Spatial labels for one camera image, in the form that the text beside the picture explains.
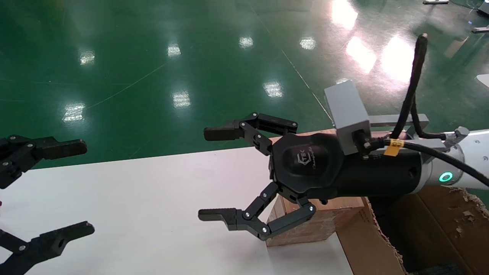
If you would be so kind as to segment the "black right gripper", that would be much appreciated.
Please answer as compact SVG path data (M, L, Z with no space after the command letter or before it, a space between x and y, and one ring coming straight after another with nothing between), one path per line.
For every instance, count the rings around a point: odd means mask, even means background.
M245 210L201 209L198 218L222 221L229 231L246 230L265 241L309 221L316 207L308 199L402 196L413 193L420 184L419 153L402 150L392 157L380 151L365 160L358 153L345 155L334 133L301 136L295 134L297 129L295 121L257 112L224 127L206 127L206 141L244 139L263 155L271 155L274 182ZM272 145L262 131L283 137ZM299 209L264 223L259 215L278 194L296 202Z

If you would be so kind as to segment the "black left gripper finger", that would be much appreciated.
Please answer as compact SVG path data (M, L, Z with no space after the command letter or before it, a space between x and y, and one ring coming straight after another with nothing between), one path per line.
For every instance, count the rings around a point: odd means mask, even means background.
M0 265L2 275L24 275L35 265L61 256L66 245L95 232L94 226L80 222L43 233L29 242L0 231L0 245L12 254Z
M6 189L41 160L56 160L87 153L81 139L60 142L52 136L29 139L10 135L0 140L0 188Z

